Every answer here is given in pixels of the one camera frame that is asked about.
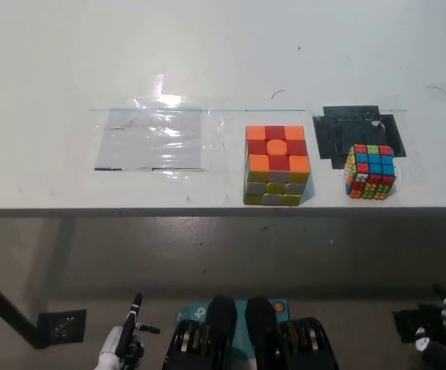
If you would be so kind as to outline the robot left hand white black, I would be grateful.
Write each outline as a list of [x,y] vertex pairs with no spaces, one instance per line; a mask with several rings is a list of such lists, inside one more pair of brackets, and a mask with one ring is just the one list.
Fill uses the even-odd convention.
[[95,370],[140,369],[145,354],[145,345],[136,332],[160,334],[160,329],[139,321],[139,309],[143,295],[138,293],[129,308],[122,326],[111,329],[99,353]]

